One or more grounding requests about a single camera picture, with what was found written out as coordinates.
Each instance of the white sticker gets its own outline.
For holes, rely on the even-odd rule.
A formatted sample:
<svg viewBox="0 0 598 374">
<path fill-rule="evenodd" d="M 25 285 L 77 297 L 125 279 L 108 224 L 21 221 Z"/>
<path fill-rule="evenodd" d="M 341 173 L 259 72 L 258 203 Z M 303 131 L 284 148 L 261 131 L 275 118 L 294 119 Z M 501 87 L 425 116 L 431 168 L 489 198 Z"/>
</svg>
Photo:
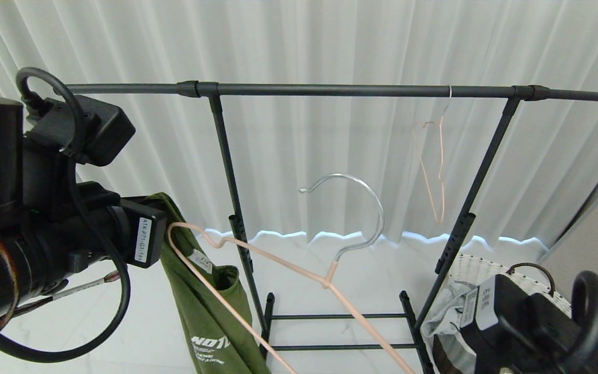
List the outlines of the white sticker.
<svg viewBox="0 0 598 374">
<path fill-rule="evenodd" d="M 472 321 L 474 321 L 474 308 L 477 307 L 477 291 L 479 291 L 479 288 L 475 288 L 465 295 L 463 315 L 460 317 L 460 328 L 472 324 Z"/>
<path fill-rule="evenodd" d="M 135 261 L 147 262 L 149 237 L 152 234 L 152 220 L 140 217 L 138 225 L 138 239 L 135 241 Z"/>
<path fill-rule="evenodd" d="M 193 249 L 193 253 L 188 256 L 189 260 L 191 260 L 195 265 L 198 265 L 202 270 L 211 274 L 211 269 L 213 268 L 213 263 L 211 260 L 197 249 Z"/>
<path fill-rule="evenodd" d="M 495 315 L 495 277 L 491 277 L 479 286 L 479 297 L 477 298 L 477 326 L 480 331 L 498 323 L 498 316 Z"/>
</svg>

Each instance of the white woven basket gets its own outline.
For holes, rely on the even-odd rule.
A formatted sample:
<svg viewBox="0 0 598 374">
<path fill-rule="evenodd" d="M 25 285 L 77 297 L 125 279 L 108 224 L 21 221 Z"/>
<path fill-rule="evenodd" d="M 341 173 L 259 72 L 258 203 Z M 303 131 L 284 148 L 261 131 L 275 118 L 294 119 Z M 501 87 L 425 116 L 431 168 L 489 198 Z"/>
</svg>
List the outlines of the white woven basket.
<svg viewBox="0 0 598 374">
<path fill-rule="evenodd" d="M 479 257 L 459 253 L 456 256 L 451 270 L 449 271 L 449 276 L 451 277 L 451 279 L 457 282 L 466 282 L 478 286 L 493 275 L 503 274 L 509 279 L 511 279 L 521 289 L 523 289 L 523 291 L 525 291 L 528 295 L 532 295 L 534 293 L 541 293 L 544 296 L 546 296 L 546 298 L 548 298 L 548 300 L 550 300 L 553 303 L 553 305 L 560 308 L 560 310 L 562 310 L 563 313 L 565 313 L 569 317 L 572 316 L 572 305 L 569 303 L 569 301 L 563 298 L 563 296 L 560 295 L 557 291 L 553 291 L 551 295 L 551 287 L 548 287 L 534 279 L 526 277 L 525 275 L 518 274 L 517 272 L 512 271 L 513 274 L 509 275 L 507 274 L 509 269 L 510 268 L 507 268 L 493 261 L 488 261 Z"/>
</svg>

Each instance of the white curtain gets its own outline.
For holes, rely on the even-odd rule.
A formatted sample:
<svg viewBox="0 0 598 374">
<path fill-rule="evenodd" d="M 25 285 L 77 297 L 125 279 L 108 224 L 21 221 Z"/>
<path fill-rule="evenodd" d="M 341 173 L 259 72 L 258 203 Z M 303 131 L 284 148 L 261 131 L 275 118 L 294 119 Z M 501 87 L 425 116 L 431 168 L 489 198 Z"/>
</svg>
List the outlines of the white curtain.
<svg viewBox="0 0 598 374">
<path fill-rule="evenodd" d="M 0 95 L 18 68 L 66 83 L 525 85 L 598 90 L 598 2 L 0 2 Z M 50 95 L 38 82 L 33 88 Z M 192 222 L 226 232 L 232 213 L 206 99 L 101 95 L 138 132 L 105 168 L 80 168 L 122 195 L 166 191 Z M 370 233 L 356 185 L 297 188 L 330 172 L 368 182 L 385 235 L 449 232 L 503 99 L 224 97 L 249 236 Z M 446 214 L 433 218 L 418 156 L 441 209 L 435 126 L 444 116 Z M 598 183 L 598 102 L 522 102 L 472 211 L 472 233 L 550 246 Z"/>
</svg>

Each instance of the tile floor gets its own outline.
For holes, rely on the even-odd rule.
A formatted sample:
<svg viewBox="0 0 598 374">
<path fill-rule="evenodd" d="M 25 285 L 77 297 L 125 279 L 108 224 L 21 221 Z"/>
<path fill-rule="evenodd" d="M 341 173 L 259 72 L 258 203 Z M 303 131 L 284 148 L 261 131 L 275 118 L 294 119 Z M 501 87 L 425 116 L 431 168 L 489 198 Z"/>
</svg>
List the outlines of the tile floor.
<svg viewBox="0 0 598 374">
<path fill-rule="evenodd" d="M 307 242 L 306 236 L 281 237 L 260 233 L 252 243 L 308 270 L 322 274 L 333 255 L 346 244 L 361 241 L 359 234 L 340 237 L 321 234 Z M 428 294 L 439 257 L 447 236 L 424 239 L 407 234 L 398 244 L 380 239 L 372 247 L 344 255 L 334 277 L 343 294 L 362 313 L 402 312 L 399 292 L 406 290 L 418 312 Z M 239 264 L 233 245 L 223 249 L 202 247 L 216 264 Z M 468 244 L 465 253 L 481 256 L 503 265 L 536 261 L 545 252 L 536 240 L 523 243 L 501 239 L 494 249 L 477 239 Z M 275 293 L 275 313 L 344 313 L 344 308 L 329 291 L 319 284 L 280 267 L 252 253 L 254 274 L 261 299 Z M 111 263 L 98 263 L 71 277 L 81 284 L 111 271 Z M 522 270 L 536 277 L 532 269 Z M 0 353 L 0 373 L 27 374 L 62 372 L 64 374 L 130 373 L 188 374 L 195 372 L 189 357 L 180 321 L 168 281 L 160 264 L 148 270 L 131 268 L 132 298 L 126 318 L 102 346 L 71 362 L 34 364 Z M 247 289 L 245 278 L 242 281 Z M 4 330 L 12 339 L 43 350 L 66 350 L 97 335 L 110 321 L 119 300 L 119 283 L 94 287 L 46 305 L 36 312 L 14 319 Z M 374 320 L 373 325 L 391 343 L 411 342 L 402 319 Z M 280 321 L 274 322 L 272 344 L 357 344 L 374 343 L 373 339 L 352 320 Z M 414 350 L 399 350 L 415 371 L 420 364 Z M 304 351 L 283 352 L 283 357 L 303 374 L 399 372 L 399 368 L 382 350 L 370 351 Z M 285 372 L 270 356 L 272 372 Z"/>
</svg>

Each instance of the silver hanger hook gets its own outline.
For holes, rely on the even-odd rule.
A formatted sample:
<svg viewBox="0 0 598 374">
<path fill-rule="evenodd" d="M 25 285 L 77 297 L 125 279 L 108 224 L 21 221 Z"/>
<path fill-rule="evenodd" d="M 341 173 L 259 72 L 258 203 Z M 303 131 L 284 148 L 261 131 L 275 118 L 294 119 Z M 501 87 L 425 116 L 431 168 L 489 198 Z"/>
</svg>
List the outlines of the silver hanger hook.
<svg viewBox="0 0 598 374">
<path fill-rule="evenodd" d="M 324 177 L 322 177 L 322 179 L 315 182 L 315 184 L 311 185 L 311 187 L 309 187 L 308 189 L 301 187 L 301 189 L 299 189 L 299 193 L 309 194 L 313 192 L 313 190 L 317 189 L 317 187 L 321 185 L 325 180 L 329 180 L 331 178 L 345 178 L 347 180 L 352 180 L 354 182 L 359 183 L 360 185 L 363 185 L 363 187 L 368 191 L 368 193 L 375 199 L 375 203 L 377 204 L 377 223 L 375 225 L 375 234 L 373 234 L 373 236 L 370 239 L 366 240 L 363 243 L 351 244 L 340 249 L 340 251 L 338 251 L 338 253 L 334 257 L 334 261 L 338 262 L 343 253 L 347 251 L 352 251 L 354 249 L 366 248 L 367 246 L 370 246 L 371 244 L 375 243 L 375 240 L 377 240 L 378 237 L 382 235 L 382 229 L 384 229 L 384 210 L 382 209 L 382 202 L 380 202 L 380 199 L 377 197 L 377 194 L 375 194 L 375 191 L 373 191 L 373 189 L 371 189 L 371 187 L 368 184 L 366 184 L 366 182 L 363 182 L 363 180 L 357 177 L 347 175 L 346 173 L 331 173 L 330 175 L 325 175 Z"/>
<path fill-rule="evenodd" d="M 446 114 L 446 109 L 448 109 L 449 108 L 449 104 L 451 104 L 451 97 L 452 97 L 451 85 L 449 85 L 449 101 L 446 102 L 446 106 L 444 107 L 444 111 L 442 111 L 442 116 L 444 116 Z"/>
</svg>

